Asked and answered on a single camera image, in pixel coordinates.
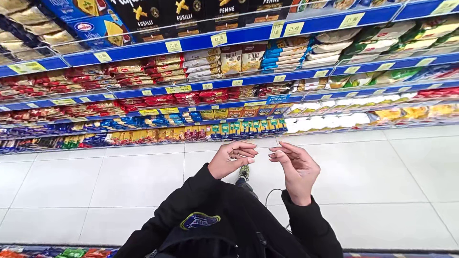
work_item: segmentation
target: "white tile floor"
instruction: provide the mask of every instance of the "white tile floor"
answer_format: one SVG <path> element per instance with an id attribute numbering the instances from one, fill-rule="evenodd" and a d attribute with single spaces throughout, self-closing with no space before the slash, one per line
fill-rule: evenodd
<path id="1" fill-rule="evenodd" d="M 285 187 L 267 157 L 276 140 L 322 167 L 313 194 L 344 247 L 459 250 L 459 126 L 255 140 L 250 184 L 262 201 Z M 0 243 L 121 245 L 220 145 L 1 156 Z M 286 225 L 280 192 L 268 205 Z"/>

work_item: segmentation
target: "blue pasta package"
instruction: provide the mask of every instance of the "blue pasta package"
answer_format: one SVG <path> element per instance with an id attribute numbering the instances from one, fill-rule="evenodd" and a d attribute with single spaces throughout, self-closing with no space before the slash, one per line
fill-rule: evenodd
<path id="1" fill-rule="evenodd" d="M 86 18 L 69 22 L 68 25 L 73 28 L 81 39 L 94 39 L 86 41 L 92 49 L 125 46 L 135 43 L 131 35 L 125 34 L 129 31 L 116 14 Z"/>

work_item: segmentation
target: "shoe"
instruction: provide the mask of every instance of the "shoe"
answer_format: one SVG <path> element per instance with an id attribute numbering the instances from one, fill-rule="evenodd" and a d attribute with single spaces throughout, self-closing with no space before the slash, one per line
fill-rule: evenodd
<path id="1" fill-rule="evenodd" d="M 249 166 L 247 165 L 244 165 L 241 167 L 241 169 L 239 170 L 239 178 L 244 178 L 246 181 L 249 180 L 249 174 L 250 174 L 250 169 L 249 169 Z"/>

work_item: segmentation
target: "yellow price label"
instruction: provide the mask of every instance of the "yellow price label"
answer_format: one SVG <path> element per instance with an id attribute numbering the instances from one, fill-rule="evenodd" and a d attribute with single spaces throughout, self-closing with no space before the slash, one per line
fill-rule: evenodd
<path id="1" fill-rule="evenodd" d="M 259 106 L 259 105 L 266 105 L 266 101 L 255 101 L 255 102 L 244 103 L 245 107 Z"/>
<path id="2" fill-rule="evenodd" d="M 226 38 L 226 31 L 210 36 L 210 40 L 212 41 L 213 47 L 228 43 L 228 39 Z"/>
<path id="3" fill-rule="evenodd" d="M 349 28 L 357 26 L 358 22 L 360 22 L 364 15 L 364 12 L 346 15 L 338 28 Z"/>
<path id="4" fill-rule="evenodd" d="M 385 71 L 385 70 L 389 70 L 391 67 L 394 66 L 394 62 L 393 63 L 385 63 L 385 64 L 381 64 L 378 69 L 376 69 L 376 71 Z"/>
<path id="5" fill-rule="evenodd" d="M 143 90 L 142 95 L 143 96 L 153 96 L 153 94 L 151 93 L 151 90 Z"/>
<path id="6" fill-rule="evenodd" d="M 11 70 L 15 71 L 18 74 L 46 71 L 46 68 L 38 62 L 26 62 L 14 65 L 7 65 L 7 67 L 9 67 Z"/>
<path id="7" fill-rule="evenodd" d="M 382 93 L 384 93 L 384 91 L 386 91 L 386 89 L 375 90 L 375 91 L 373 92 L 373 95 L 382 94 Z"/>
<path id="8" fill-rule="evenodd" d="M 26 104 L 28 107 L 31 107 L 31 108 L 38 108 L 39 106 L 33 104 L 33 103 L 27 103 Z"/>
<path id="9" fill-rule="evenodd" d="M 103 52 L 97 52 L 97 53 L 93 53 L 93 55 L 97 58 L 97 60 L 99 60 L 99 62 L 101 63 L 105 63 L 105 62 L 108 62 L 108 61 L 112 61 L 112 58 L 107 54 L 107 52 L 103 51 Z"/>
<path id="10" fill-rule="evenodd" d="M 421 61 L 419 61 L 415 66 L 416 67 L 426 66 L 426 65 L 429 65 L 430 63 L 432 63 L 433 61 L 435 61 L 436 59 L 437 59 L 436 57 L 424 58 Z"/>
<path id="11" fill-rule="evenodd" d="M 165 42 L 168 52 L 177 52 L 182 51 L 182 45 L 180 45 L 180 40 L 168 41 Z"/>
<path id="12" fill-rule="evenodd" d="M 234 80 L 232 86 L 242 86 L 242 81 L 243 80 Z"/>
<path id="13" fill-rule="evenodd" d="M 79 99 L 83 102 L 91 102 L 91 100 L 88 97 L 80 97 Z"/>
<path id="14" fill-rule="evenodd" d="M 77 103 L 73 99 L 53 100 L 51 102 L 54 105 L 71 105 L 71 104 L 76 104 Z"/>
<path id="15" fill-rule="evenodd" d="M 161 114 L 171 114 L 171 113 L 178 113 L 179 109 L 177 107 L 169 107 L 169 108 L 160 108 L 159 111 Z"/>
<path id="16" fill-rule="evenodd" d="M 287 75 L 276 75 L 274 77 L 274 80 L 273 80 L 273 83 L 276 83 L 276 82 L 283 82 L 285 80 L 285 78 L 287 77 Z"/>
<path id="17" fill-rule="evenodd" d="M 212 83 L 203 83 L 202 84 L 202 89 L 203 90 L 210 90 L 210 89 L 212 89 L 212 87 L 213 87 Z"/>
<path id="18" fill-rule="evenodd" d="M 294 36 L 298 35 L 301 33 L 301 30 L 303 29 L 304 22 L 294 22 L 294 23 L 289 23 L 285 27 L 284 31 L 284 37 L 289 37 L 289 36 Z"/>
<path id="19" fill-rule="evenodd" d="M 360 66 L 351 66 L 348 67 L 344 73 L 356 73 L 360 69 Z"/>
<path id="20" fill-rule="evenodd" d="M 322 70 L 322 71 L 317 71 L 315 74 L 314 74 L 314 78 L 317 78 L 317 77 L 324 77 L 326 76 L 328 73 L 328 70 Z"/>
<path id="21" fill-rule="evenodd" d="M 405 91 L 407 91 L 409 89 L 411 89 L 411 86 L 402 87 L 402 88 L 398 89 L 398 92 L 405 92 Z"/>
<path id="22" fill-rule="evenodd" d="M 333 94 L 323 95 L 320 99 L 321 100 L 327 100 L 327 99 L 331 98 L 331 96 L 333 96 Z"/>
<path id="23" fill-rule="evenodd" d="M 452 10 L 456 9 L 459 5 L 459 0 L 444 0 L 441 4 L 438 5 L 435 10 L 431 13 L 431 15 L 440 15 L 449 13 Z"/>
<path id="24" fill-rule="evenodd" d="M 167 93 L 177 93 L 177 92 L 187 92 L 187 91 L 192 91 L 191 85 L 166 87 Z"/>
<path id="25" fill-rule="evenodd" d="M 436 89 L 436 88 L 438 88 L 438 87 L 440 87 L 440 86 L 442 86 L 442 85 L 443 85 L 443 83 L 432 84 L 432 85 L 430 85 L 427 89 L 428 89 L 428 90 Z"/>
<path id="26" fill-rule="evenodd" d="M 275 21 L 273 27 L 271 28 L 271 34 L 269 35 L 269 39 L 276 39 L 280 38 L 280 34 L 282 33 L 282 28 L 284 27 L 285 21 Z"/>

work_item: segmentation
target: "brand logo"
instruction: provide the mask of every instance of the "brand logo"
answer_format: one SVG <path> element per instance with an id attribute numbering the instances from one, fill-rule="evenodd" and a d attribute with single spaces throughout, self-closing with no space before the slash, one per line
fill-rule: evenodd
<path id="1" fill-rule="evenodd" d="M 75 29 L 79 31 L 83 31 L 83 32 L 88 32 L 94 29 L 94 25 L 92 25 L 91 23 L 87 23 L 87 22 L 79 22 L 75 24 Z"/>

